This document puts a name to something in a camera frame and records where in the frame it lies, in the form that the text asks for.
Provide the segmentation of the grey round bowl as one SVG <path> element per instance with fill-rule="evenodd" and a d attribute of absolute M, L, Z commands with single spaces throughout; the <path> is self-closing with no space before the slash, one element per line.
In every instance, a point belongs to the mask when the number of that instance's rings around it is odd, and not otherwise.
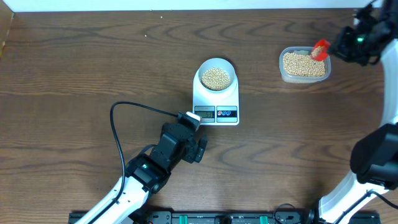
<path fill-rule="evenodd" d="M 211 91 L 223 91 L 233 86 L 236 73 L 232 64 L 223 58 L 211 58 L 198 69 L 200 83 Z"/>

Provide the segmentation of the red measuring scoop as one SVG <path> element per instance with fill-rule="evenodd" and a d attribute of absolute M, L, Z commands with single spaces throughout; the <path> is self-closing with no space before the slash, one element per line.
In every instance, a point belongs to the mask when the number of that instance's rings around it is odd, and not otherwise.
<path fill-rule="evenodd" d="M 310 54 L 311 58 L 316 61 L 323 61 L 328 57 L 328 48 L 330 47 L 329 41 L 322 39 L 319 40 Z"/>

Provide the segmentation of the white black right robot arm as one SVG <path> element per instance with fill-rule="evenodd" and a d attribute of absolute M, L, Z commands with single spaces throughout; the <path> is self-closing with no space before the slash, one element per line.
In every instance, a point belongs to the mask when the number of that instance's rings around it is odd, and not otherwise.
<path fill-rule="evenodd" d="M 362 66 L 382 63 L 384 108 L 380 127 L 358 141 L 350 171 L 308 215 L 310 223 L 348 223 L 373 198 L 397 188 L 397 0 L 385 0 L 377 18 L 373 5 L 359 9 L 357 24 L 344 27 L 329 55 Z"/>

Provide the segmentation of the clear plastic container of beans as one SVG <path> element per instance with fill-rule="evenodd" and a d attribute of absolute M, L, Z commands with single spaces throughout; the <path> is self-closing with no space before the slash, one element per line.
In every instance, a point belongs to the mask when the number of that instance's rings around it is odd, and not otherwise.
<path fill-rule="evenodd" d="M 330 57 L 311 58 L 313 47 L 287 47 L 279 56 L 279 69 L 287 83 L 311 84 L 326 80 L 331 73 Z"/>

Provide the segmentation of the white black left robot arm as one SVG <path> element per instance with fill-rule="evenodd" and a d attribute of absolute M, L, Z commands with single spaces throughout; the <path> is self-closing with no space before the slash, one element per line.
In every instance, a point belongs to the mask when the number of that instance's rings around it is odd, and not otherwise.
<path fill-rule="evenodd" d="M 150 154 L 140 153 L 130 160 L 126 176 L 77 224 L 121 223 L 160 191 L 180 161 L 200 162 L 207 138 L 204 136 L 196 142 L 198 128 L 198 124 L 165 123 L 159 142 L 150 147 Z"/>

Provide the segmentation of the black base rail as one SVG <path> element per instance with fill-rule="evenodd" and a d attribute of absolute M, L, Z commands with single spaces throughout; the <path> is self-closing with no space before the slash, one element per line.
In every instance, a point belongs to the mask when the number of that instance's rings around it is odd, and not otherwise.
<path fill-rule="evenodd" d="M 174 213 L 170 211 L 134 212 L 123 220 L 126 224 L 275 224 L 305 223 L 306 215 L 299 211 L 267 213 Z"/>

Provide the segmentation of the white digital kitchen scale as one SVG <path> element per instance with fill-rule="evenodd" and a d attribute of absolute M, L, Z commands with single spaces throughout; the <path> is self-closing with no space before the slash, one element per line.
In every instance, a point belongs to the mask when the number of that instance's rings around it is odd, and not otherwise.
<path fill-rule="evenodd" d="M 208 69 L 198 70 L 193 80 L 193 113 L 201 117 L 202 126 L 237 126 L 239 120 L 239 83 L 234 68 L 216 68 L 229 75 L 230 85 L 213 91 L 201 81 Z"/>

